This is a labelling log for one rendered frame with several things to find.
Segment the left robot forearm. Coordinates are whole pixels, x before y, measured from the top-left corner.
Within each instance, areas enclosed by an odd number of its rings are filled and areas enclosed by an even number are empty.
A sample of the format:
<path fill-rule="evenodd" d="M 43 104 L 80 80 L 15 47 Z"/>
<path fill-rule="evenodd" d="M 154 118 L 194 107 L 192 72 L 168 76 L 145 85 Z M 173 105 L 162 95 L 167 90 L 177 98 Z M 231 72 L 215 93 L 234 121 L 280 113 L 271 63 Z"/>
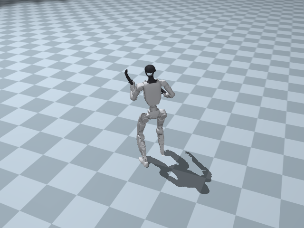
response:
<path fill-rule="evenodd" d="M 132 97 L 133 97 L 133 92 L 135 90 L 135 82 L 133 82 L 133 85 L 130 84 L 130 99 L 132 100 Z"/>

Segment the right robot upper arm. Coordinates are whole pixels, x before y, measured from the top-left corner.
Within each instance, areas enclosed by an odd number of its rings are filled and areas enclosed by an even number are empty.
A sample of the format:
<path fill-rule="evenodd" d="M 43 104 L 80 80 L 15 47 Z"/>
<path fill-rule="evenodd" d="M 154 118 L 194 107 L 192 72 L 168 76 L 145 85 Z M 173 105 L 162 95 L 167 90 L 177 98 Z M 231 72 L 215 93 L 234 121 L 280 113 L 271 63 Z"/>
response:
<path fill-rule="evenodd" d="M 169 93 L 168 96 L 170 98 L 173 98 L 175 96 L 175 93 L 172 91 L 172 88 L 169 86 L 169 84 L 165 80 L 160 80 L 160 82 L 164 89 Z"/>

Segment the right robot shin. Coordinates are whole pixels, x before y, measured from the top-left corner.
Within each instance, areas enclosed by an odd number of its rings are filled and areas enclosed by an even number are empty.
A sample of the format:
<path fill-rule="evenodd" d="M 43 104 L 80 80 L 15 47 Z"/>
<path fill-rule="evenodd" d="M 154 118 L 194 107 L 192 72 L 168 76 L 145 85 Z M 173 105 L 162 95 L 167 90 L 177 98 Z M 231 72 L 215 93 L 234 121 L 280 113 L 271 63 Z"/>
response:
<path fill-rule="evenodd" d="M 162 134 L 157 134 L 158 136 L 158 143 L 160 145 L 161 154 L 164 154 L 164 134 L 163 134 L 163 128 L 162 128 Z"/>

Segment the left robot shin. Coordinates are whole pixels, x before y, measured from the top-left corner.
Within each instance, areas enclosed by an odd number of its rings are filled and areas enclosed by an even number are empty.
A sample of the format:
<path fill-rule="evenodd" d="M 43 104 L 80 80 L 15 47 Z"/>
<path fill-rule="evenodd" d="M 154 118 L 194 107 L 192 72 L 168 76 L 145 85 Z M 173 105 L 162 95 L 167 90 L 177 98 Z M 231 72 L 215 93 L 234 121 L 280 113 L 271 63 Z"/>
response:
<path fill-rule="evenodd" d="M 137 135 L 136 138 L 137 138 L 137 144 L 138 144 L 139 151 L 141 152 L 142 158 L 143 158 L 144 162 L 145 162 L 145 160 L 147 162 L 145 141 L 141 141 L 139 135 Z"/>

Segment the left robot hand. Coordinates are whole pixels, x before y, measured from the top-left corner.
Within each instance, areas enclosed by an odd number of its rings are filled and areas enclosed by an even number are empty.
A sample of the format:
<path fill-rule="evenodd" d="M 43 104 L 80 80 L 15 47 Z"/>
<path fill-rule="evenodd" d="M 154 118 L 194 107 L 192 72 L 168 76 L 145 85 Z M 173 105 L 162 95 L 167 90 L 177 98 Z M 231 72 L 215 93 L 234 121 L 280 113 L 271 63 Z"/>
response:
<path fill-rule="evenodd" d="M 131 85 L 133 85 L 133 82 L 132 82 L 132 80 L 130 79 L 130 77 L 128 76 L 128 74 L 127 74 L 127 72 L 128 72 L 128 70 L 125 70 L 125 75 L 126 75 L 126 78 L 127 78 L 127 80 L 129 81 L 129 83 L 131 84 Z"/>

